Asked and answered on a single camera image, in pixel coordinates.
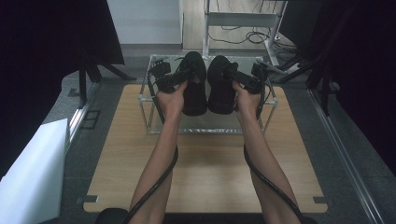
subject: forearm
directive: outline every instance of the forearm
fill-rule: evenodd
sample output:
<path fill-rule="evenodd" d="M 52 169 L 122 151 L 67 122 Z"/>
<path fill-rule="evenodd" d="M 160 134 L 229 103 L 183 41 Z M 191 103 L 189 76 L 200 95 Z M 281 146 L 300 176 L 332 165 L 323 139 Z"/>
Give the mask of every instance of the forearm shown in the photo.
<path fill-rule="evenodd" d="M 268 147 L 258 121 L 253 117 L 240 121 L 247 154 L 254 166 L 296 203 L 290 183 Z M 272 189 L 255 174 L 251 173 L 251 178 L 267 223 L 299 223 L 297 216 Z"/>
<path fill-rule="evenodd" d="M 163 124 L 163 130 L 158 137 L 157 144 L 134 191 L 131 207 L 135 206 L 171 164 L 177 146 L 179 123 L 180 118 L 176 118 L 167 119 Z M 130 223 L 162 223 L 171 184 L 172 172 L 139 209 Z"/>

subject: hand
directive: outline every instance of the hand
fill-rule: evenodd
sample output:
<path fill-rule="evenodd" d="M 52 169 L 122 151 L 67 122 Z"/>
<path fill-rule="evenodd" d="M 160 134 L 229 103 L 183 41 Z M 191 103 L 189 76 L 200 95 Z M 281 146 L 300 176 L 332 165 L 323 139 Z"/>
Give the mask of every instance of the hand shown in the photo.
<path fill-rule="evenodd" d="M 256 119 L 261 96 L 259 94 L 252 95 L 248 93 L 235 80 L 233 81 L 233 89 L 238 92 L 238 96 L 235 98 L 235 106 L 238 108 L 237 117 L 239 121 L 243 122 L 245 119 Z"/>
<path fill-rule="evenodd" d="M 165 93 L 158 91 L 156 97 L 160 103 L 161 110 L 166 119 L 180 119 L 181 110 L 184 106 L 183 92 L 187 88 L 187 81 L 184 81 L 176 91 Z"/>

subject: metal frame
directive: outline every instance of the metal frame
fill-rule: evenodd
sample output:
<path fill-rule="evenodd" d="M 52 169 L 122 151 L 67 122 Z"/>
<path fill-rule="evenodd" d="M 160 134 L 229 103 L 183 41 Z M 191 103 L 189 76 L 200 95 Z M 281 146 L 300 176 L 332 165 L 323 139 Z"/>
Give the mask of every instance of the metal frame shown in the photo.
<path fill-rule="evenodd" d="M 79 126 L 81 125 L 82 121 L 84 120 L 84 117 L 87 114 L 88 109 L 90 108 L 93 96 L 94 96 L 96 90 L 98 89 L 99 85 L 100 85 L 99 83 L 92 83 L 90 89 L 88 90 L 86 104 L 82 108 L 79 108 L 78 110 L 76 110 L 75 114 L 73 115 L 73 118 L 71 118 L 70 124 L 69 124 L 69 130 L 70 130 L 69 144 L 71 144 L 73 142 L 73 139 L 76 136 L 77 130 L 78 130 Z"/>
<path fill-rule="evenodd" d="M 385 223 L 381 217 L 381 214 L 379 213 L 379 209 L 373 199 L 373 196 L 364 184 L 361 174 L 355 167 L 352 159 L 350 159 L 346 147 L 332 125 L 332 120 L 321 109 L 318 95 L 311 90 L 308 90 L 308 94 L 311 97 L 311 100 L 318 112 L 320 120 L 326 129 L 326 132 L 332 140 L 335 151 L 340 159 L 340 162 L 344 166 L 344 170 L 349 177 L 350 183 L 358 195 L 359 200 L 361 201 L 361 206 L 363 207 L 367 217 L 370 219 L 370 223 Z"/>
<path fill-rule="evenodd" d="M 282 19 L 283 10 L 285 9 L 286 1 L 279 3 L 280 9 L 276 14 L 257 14 L 257 13 L 223 13 L 210 12 L 210 0 L 205 0 L 205 31 L 204 31 L 204 45 L 202 48 L 203 56 L 209 54 L 209 26 L 246 26 L 246 27 L 268 27 L 273 31 L 268 40 L 264 41 L 265 48 L 270 56 L 273 66 L 278 66 L 279 62 L 274 54 L 274 41 L 277 30 L 279 29 L 280 21 Z"/>

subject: black shoe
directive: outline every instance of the black shoe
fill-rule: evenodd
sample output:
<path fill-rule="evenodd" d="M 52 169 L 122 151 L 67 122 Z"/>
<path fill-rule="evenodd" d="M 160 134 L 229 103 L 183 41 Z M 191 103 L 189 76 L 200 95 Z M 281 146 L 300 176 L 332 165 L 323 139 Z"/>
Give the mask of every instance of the black shoe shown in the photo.
<path fill-rule="evenodd" d="M 208 108 L 216 114 L 228 115 L 233 113 L 235 90 L 233 78 L 228 73 L 236 72 L 237 63 L 222 56 L 216 56 L 207 69 L 207 81 L 211 91 L 208 100 Z"/>
<path fill-rule="evenodd" d="M 189 72 L 188 86 L 184 90 L 183 114 L 200 116 L 207 110 L 205 94 L 206 67 L 200 53 L 191 51 L 180 63 L 179 72 Z"/>

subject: glass shelf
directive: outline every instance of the glass shelf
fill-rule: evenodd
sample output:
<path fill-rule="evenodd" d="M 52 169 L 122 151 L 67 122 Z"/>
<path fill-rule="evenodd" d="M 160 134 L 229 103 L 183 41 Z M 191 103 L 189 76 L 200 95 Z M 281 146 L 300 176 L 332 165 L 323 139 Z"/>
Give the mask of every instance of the glass shelf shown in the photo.
<path fill-rule="evenodd" d="M 147 126 L 148 133 L 159 133 L 162 128 L 160 117 L 155 104 L 152 101 L 152 96 L 149 92 L 148 78 L 151 78 L 151 83 L 154 83 L 154 77 L 149 74 L 149 69 L 154 65 L 154 62 L 163 60 L 170 63 L 171 73 L 175 73 L 178 65 L 181 62 L 182 55 L 151 55 L 148 63 L 148 71 L 143 79 L 142 88 L 138 97 L 143 119 Z M 204 56 L 206 69 L 212 62 L 215 56 Z M 231 63 L 238 63 L 238 71 L 250 75 L 251 68 L 255 62 L 263 62 L 262 57 L 227 57 Z M 154 91 L 157 92 L 157 86 L 153 86 Z M 206 97 L 210 93 L 210 85 L 205 82 Z M 277 100 L 271 82 L 267 78 L 265 87 L 265 102 L 263 108 L 271 106 L 271 112 L 263 119 L 260 118 L 259 122 L 262 126 L 262 131 L 265 133 L 266 128 L 271 120 L 271 117 L 276 109 Z M 183 114 L 181 124 L 179 126 L 179 133 L 223 133 L 223 134 L 242 134 L 239 122 L 235 113 L 230 115 L 219 115 L 207 110 L 205 114 L 197 117 L 189 117 Z"/>

